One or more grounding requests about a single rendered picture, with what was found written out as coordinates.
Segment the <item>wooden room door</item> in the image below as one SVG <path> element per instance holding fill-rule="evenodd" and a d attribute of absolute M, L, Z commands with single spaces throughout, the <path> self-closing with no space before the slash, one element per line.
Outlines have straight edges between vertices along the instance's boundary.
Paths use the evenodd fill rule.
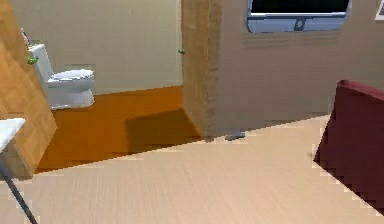
<path fill-rule="evenodd" d="M 214 136 L 222 0 L 181 0 L 183 105 L 200 135 Z"/>
<path fill-rule="evenodd" d="M 29 53 L 10 0 L 0 0 L 0 118 L 23 118 L 11 146 L 7 165 L 19 179 L 33 177 L 57 125 Z"/>

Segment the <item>small grey floor doorstop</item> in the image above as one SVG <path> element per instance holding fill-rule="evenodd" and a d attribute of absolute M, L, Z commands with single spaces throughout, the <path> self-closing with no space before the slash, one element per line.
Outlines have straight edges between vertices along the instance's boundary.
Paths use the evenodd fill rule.
<path fill-rule="evenodd" d="M 245 137 L 245 132 L 242 130 L 236 130 L 225 136 L 226 141 L 233 141 Z"/>

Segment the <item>white toilet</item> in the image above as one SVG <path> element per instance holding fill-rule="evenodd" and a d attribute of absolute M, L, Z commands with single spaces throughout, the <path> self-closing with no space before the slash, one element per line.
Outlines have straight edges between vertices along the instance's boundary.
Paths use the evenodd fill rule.
<path fill-rule="evenodd" d="M 51 110 L 83 108 L 94 104 L 92 86 L 95 75 L 89 69 L 75 69 L 55 73 L 44 44 L 28 46 L 30 57 L 38 57 L 33 64 L 48 99 Z"/>

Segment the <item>dark red sofa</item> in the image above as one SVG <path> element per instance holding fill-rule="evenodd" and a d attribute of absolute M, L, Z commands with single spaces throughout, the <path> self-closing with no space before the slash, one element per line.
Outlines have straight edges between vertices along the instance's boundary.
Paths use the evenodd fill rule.
<path fill-rule="evenodd" d="M 314 161 L 384 215 L 384 91 L 338 82 Z"/>

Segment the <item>white table with black leg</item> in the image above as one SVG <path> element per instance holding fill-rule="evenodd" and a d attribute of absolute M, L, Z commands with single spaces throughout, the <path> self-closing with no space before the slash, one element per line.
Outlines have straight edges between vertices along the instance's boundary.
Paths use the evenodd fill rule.
<path fill-rule="evenodd" d="M 21 127 L 24 125 L 25 122 L 26 120 L 24 118 L 10 118 L 10 119 L 0 120 L 0 176 L 3 178 L 3 180 L 7 184 L 8 188 L 12 192 L 13 196 L 15 197 L 16 201 L 20 205 L 24 214 L 28 218 L 29 222 L 31 224 L 38 224 L 38 221 L 36 220 L 29 206 L 25 202 L 20 191 L 18 190 L 17 186 L 14 184 L 10 175 L 8 165 L 6 164 L 6 159 L 5 159 L 6 147 L 10 144 L 10 142 L 13 140 L 13 138 L 15 137 L 15 135 L 18 133 L 18 131 L 21 129 Z"/>

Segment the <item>wall-mounted television set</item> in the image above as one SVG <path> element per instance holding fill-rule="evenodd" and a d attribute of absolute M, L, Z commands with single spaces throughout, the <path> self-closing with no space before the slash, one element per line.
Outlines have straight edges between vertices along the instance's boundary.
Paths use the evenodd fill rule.
<path fill-rule="evenodd" d="M 247 0 L 246 23 L 251 33 L 338 30 L 352 0 Z"/>

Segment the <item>framed wall picture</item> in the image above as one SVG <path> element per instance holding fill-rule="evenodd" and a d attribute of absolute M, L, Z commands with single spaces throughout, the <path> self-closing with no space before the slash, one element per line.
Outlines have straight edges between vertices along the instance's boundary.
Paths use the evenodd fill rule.
<path fill-rule="evenodd" d="M 380 0 L 374 20 L 384 21 L 384 0 Z"/>

